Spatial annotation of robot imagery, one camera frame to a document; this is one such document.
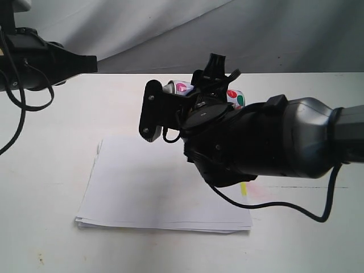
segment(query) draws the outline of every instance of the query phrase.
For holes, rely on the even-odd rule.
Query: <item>red dot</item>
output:
[[[237,92],[233,91],[233,90],[228,90],[227,94],[230,98],[236,98],[237,97]]]

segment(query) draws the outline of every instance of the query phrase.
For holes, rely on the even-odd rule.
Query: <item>black plastic bracket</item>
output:
[[[140,135],[146,141],[153,142],[160,136],[162,127],[180,130],[180,121],[185,119],[197,96],[196,92],[188,96],[166,93],[159,81],[149,81],[144,91],[139,122]]]

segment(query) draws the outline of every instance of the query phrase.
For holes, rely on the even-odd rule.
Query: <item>robotic arm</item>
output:
[[[36,30],[16,28],[13,12],[29,7],[29,0],[0,0],[0,91],[5,90],[22,110],[18,129],[0,149],[0,155],[15,143],[26,112],[39,111],[51,104],[53,85],[64,84],[66,79],[80,73],[97,71],[95,56],[76,55],[57,42],[44,41]],[[156,80],[148,82],[140,135],[149,142],[161,133],[168,143],[182,138],[187,161],[195,164],[212,190],[235,206],[246,209],[288,206],[325,222],[341,164],[364,162],[364,105],[331,109],[314,98],[288,101],[279,95],[241,107],[242,96],[238,105],[226,96],[229,83],[240,72],[236,70],[227,77],[224,66],[224,56],[211,54],[206,68],[194,72],[188,92],[186,89],[178,92],[173,83],[162,86]],[[44,88],[51,94],[49,103],[26,104],[25,89]],[[13,95],[14,89],[20,90],[20,101]],[[168,140],[168,129],[179,130],[178,138]],[[321,217],[286,202],[239,204],[217,189],[255,180],[258,175],[318,178],[331,168]]]
[[[192,91],[186,96],[170,92],[158,81],[148,82],[140,135],[153,142],[163,128],[167,142],[182,138],[187,160],[217,194],[235,206],[288,206],[325,222],[341,164],[364,162],[364,105],[331,109],[315,98],[288,101],[279,95],[235,109],[226,92],[240,72],[226,77],[224,62],[224,56],[211,54],[206,68],[194,72]],[[179,130],[179,137],[168,140],[168,129]],[[239,204],[217,189],[255,180],[258,175],[319,178],[331,168],[322,217],[286,202]]]

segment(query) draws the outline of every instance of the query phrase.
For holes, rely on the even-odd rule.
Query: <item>white backdrop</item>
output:
[[[81,54],[100,72],[192,73],[211,52],[227,71],[364,71],[364,1],[33,0],[18,26]]]

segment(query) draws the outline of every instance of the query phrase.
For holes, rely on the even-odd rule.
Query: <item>yellow sticky note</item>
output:
[[[246,184],[245,184],[245,182],[241,182],[240,183],[240,188],[241,188],[241,195],[242,196],[247,196],[247,190],[246,190]]]

